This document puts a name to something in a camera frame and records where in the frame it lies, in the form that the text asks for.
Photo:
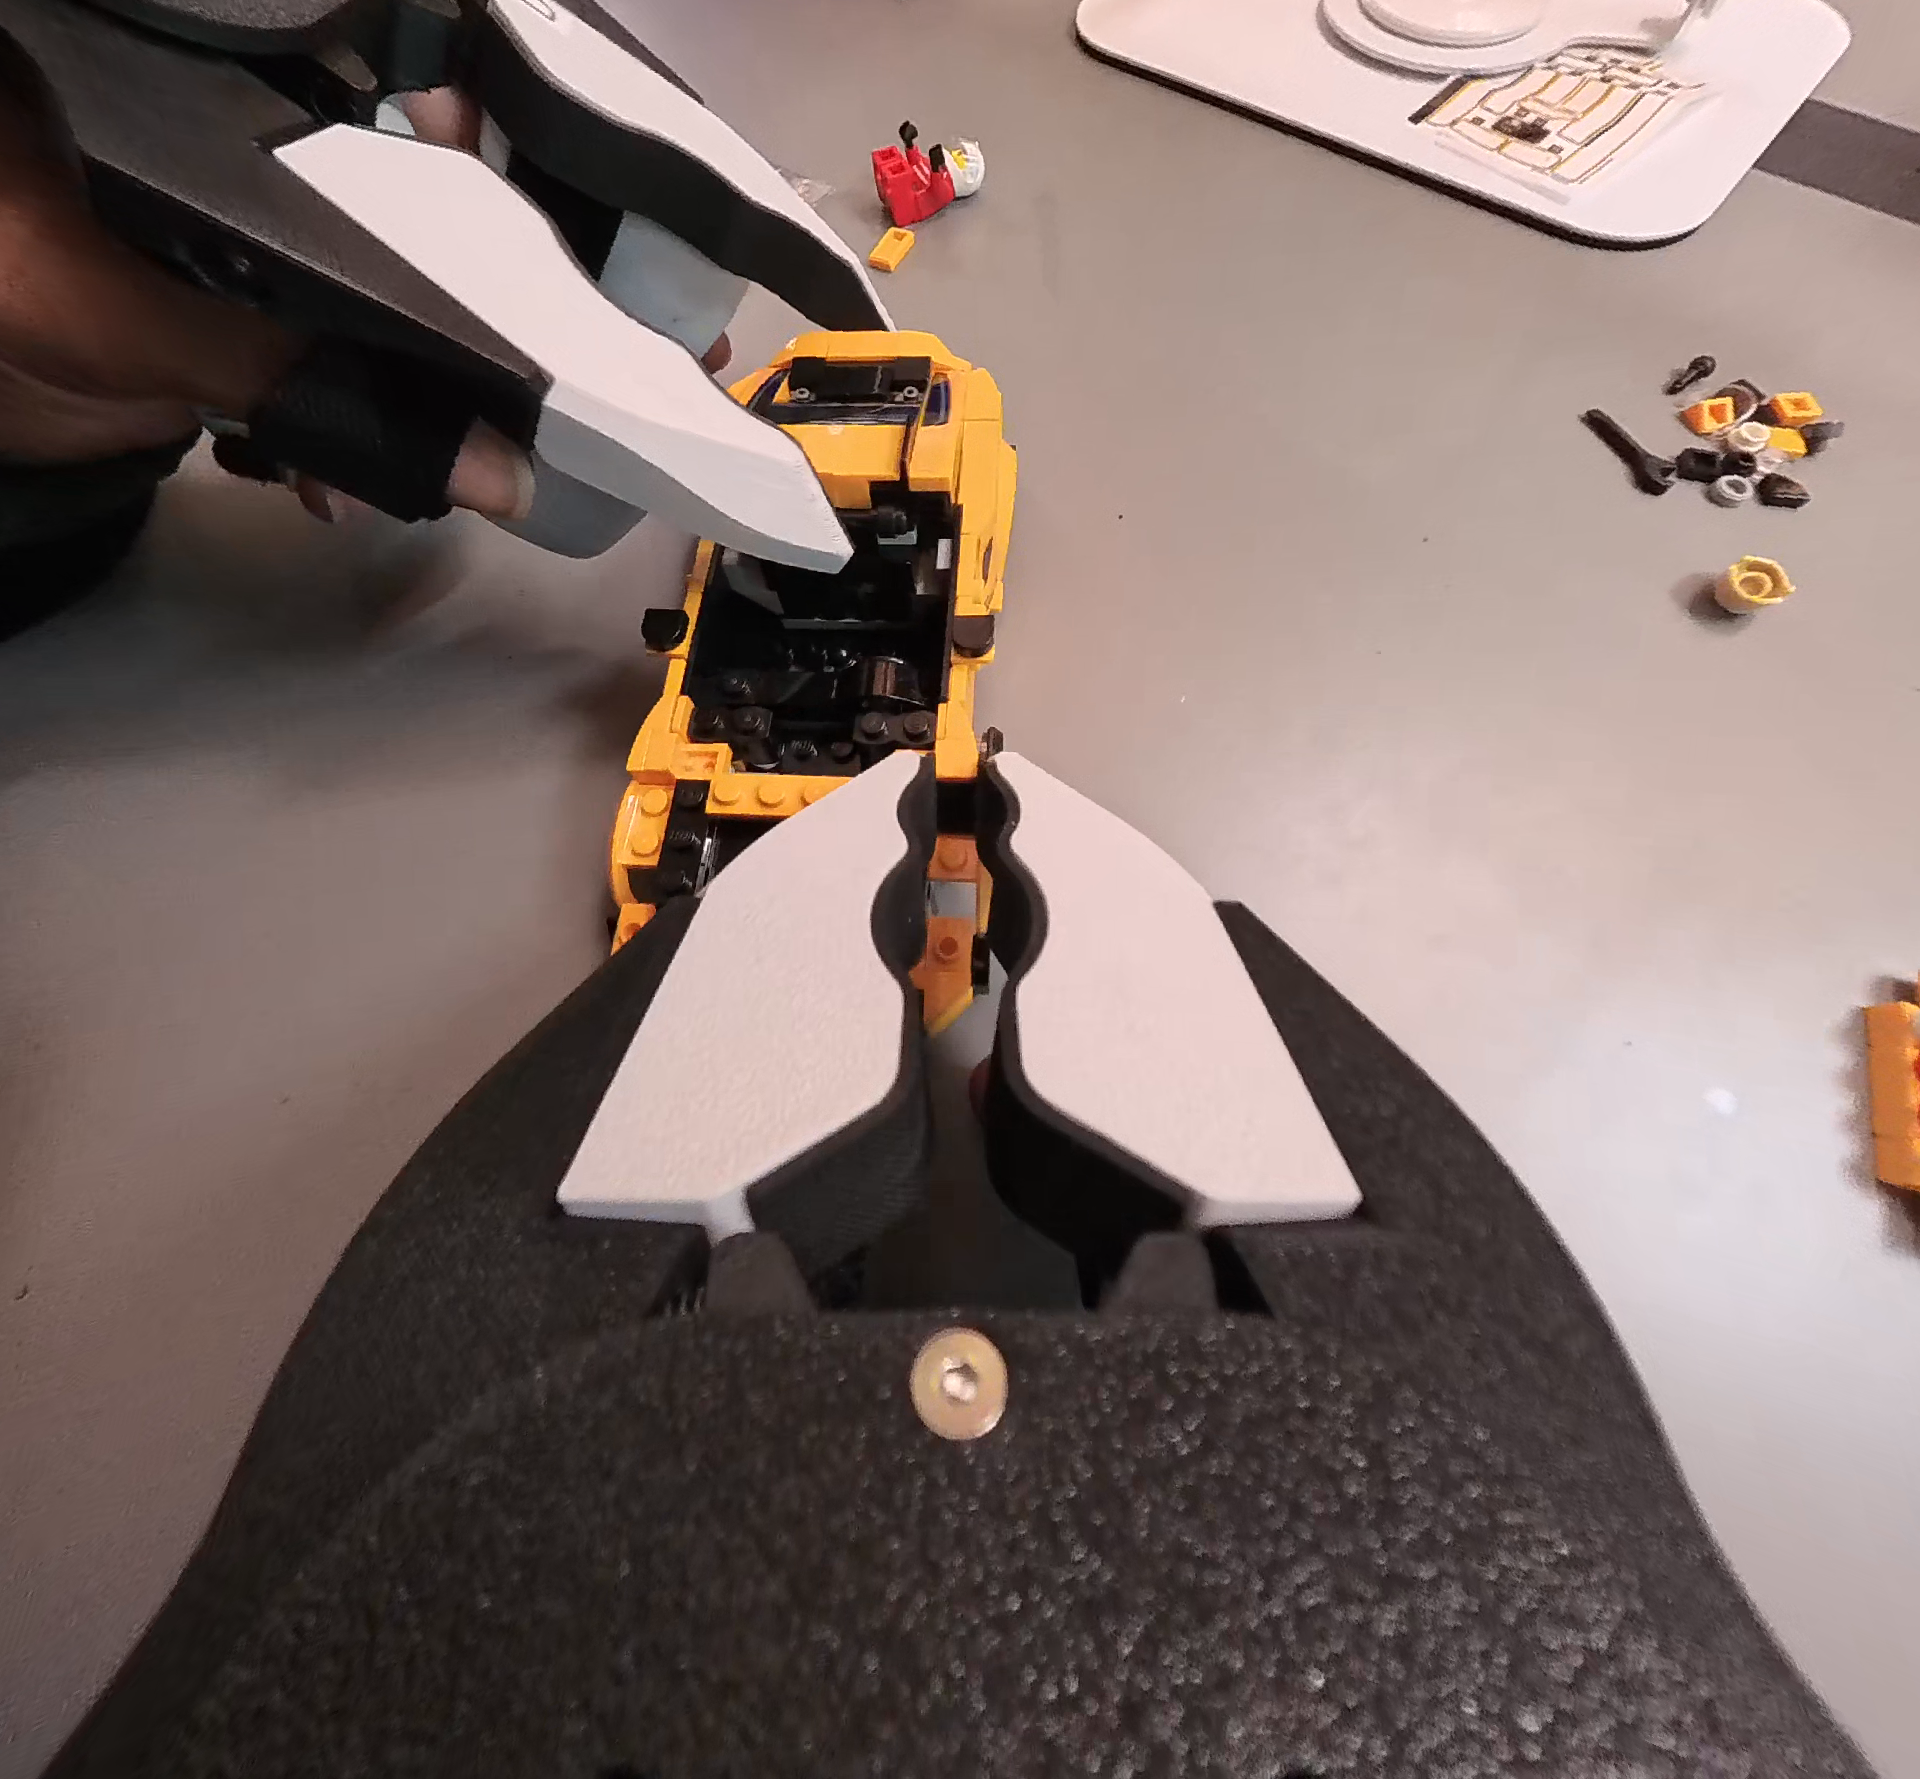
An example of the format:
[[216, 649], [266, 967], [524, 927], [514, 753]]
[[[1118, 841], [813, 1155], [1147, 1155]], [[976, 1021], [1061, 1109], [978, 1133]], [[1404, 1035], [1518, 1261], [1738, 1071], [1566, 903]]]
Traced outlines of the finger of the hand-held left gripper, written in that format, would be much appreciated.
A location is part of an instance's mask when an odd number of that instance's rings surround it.
[[560, 0], [486, 0], [476, 97], [510, 181], [642, 325], [721, 333], [756, 285], [813, 329], [891, 327], [863, 261], [772, 161]]
[[324, 125], [275, 159], [544, 373], [533, 501], [510, 521], [515, 535], [593, 557], [647, 515], [777, 565], [849, 561], [799, 445], [612, 303], [481, 159], [353, 125]]

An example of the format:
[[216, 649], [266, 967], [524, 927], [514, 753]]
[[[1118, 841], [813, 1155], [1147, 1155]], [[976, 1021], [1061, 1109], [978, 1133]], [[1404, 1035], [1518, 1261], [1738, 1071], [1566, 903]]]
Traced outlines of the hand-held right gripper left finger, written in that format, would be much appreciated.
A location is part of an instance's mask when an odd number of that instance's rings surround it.
[[685, 909], [565, 1215], [869, 1239], [914, 1191], [932, 763], [898, 751], [828, 791]]

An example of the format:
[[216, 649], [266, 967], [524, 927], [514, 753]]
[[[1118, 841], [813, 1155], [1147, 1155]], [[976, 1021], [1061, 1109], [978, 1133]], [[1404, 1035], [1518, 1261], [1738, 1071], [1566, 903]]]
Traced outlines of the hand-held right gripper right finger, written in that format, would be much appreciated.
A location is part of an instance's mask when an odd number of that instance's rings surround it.
[[1201, 881], [1017, 751], [979, 797], [1001, 1201], [1071, 1253], [1354, 1215], [1354, 1169]]

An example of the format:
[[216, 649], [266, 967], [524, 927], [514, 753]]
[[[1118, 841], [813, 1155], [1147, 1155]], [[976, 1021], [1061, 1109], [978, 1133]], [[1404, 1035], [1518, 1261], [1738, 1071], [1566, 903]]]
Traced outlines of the yellow lego car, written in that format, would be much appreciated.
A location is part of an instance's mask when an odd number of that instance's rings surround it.
[[757, 833], [909, 751], [933, 763], [937, 797], [914, 983], [940, 1031], [989, 983], [974, 797], [997, 735], [974, 717], [1017, 493], [1000, 391], [923, 331], [813, 331], [730, 397], [802, 449], [849, 559], [819, 573], [700, 541], [680, 601], [642, 615], [664, 683], [610, 833], [610, 945], [700, 895]]

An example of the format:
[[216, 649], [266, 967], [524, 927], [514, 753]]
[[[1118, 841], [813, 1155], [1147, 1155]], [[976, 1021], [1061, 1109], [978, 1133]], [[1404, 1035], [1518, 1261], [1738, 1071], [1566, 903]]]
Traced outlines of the white book stand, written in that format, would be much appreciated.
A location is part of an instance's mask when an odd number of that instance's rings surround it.
[[[1620, 251], [1699, 229], [1851, 42], [1821, 0], [1081, 0], [1074, 24], [1107, 64]], [[1460, 75], [1584, 44], [1657, 58], [1718, 99], [1620, 175], [1558, 201], [1446, 159], [1407, 125]]]

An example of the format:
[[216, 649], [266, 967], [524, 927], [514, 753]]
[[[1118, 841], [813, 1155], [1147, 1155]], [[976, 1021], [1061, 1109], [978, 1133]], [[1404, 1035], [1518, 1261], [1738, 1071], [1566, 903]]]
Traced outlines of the yellow lego bumper assembly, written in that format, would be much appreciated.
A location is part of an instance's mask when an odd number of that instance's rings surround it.
[[1918, 1197], [1916, 977], [1883, 977], [1862, 1007], [1870, 1163], [1889, 1191]]

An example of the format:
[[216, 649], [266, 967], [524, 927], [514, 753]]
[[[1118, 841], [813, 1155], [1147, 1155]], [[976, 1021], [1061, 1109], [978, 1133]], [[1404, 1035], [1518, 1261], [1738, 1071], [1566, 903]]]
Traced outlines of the black lego wrench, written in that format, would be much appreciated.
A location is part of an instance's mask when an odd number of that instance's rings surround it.
[[1622, 465], [1630, 483], [1644, 495], [1664, 495], [1677, 483], [1675, 461], [1644, 447], [1625, 427], [1597, 407], [1587, 407], [1579, 423], [1611, 453]]

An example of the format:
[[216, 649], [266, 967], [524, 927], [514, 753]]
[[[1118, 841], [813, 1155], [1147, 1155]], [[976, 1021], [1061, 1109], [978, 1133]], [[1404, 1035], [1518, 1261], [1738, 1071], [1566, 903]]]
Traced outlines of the pile of small lego pieces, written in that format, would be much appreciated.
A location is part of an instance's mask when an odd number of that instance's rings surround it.
[[1670, 457], [1674, 481], [1699, 487], [1720, 507], [1804, 509], [1811, 501], [1805, 461], [1844, 433], [1809, 391], [1768, 391], [1743, 375], [1723, 377], [1710, 353], [1672, 369], [1661, 393], [1689, 439]]

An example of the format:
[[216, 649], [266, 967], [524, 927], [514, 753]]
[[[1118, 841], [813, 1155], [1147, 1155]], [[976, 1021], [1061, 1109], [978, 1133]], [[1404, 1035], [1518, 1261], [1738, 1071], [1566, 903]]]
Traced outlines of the person's left hand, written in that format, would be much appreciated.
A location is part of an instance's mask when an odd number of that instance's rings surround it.
[[2, 62], [4, 547], [156, 493], [205, 417], [243, 419], [303, 341], [131, 251], [96, 215], [32, 62]]

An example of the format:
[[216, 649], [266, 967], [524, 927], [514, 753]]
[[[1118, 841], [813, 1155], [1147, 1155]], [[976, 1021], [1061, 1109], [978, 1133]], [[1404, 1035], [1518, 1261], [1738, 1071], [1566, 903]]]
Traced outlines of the sticker sheet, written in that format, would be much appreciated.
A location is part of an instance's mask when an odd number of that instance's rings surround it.
[[1677, 77], [1657, 58], [1584, 44], [1513, 70], [1463, 74], [1407, 123], [1446, 159], [1558, 201], [1620, 175], [1716, 99], [1710, 81]]

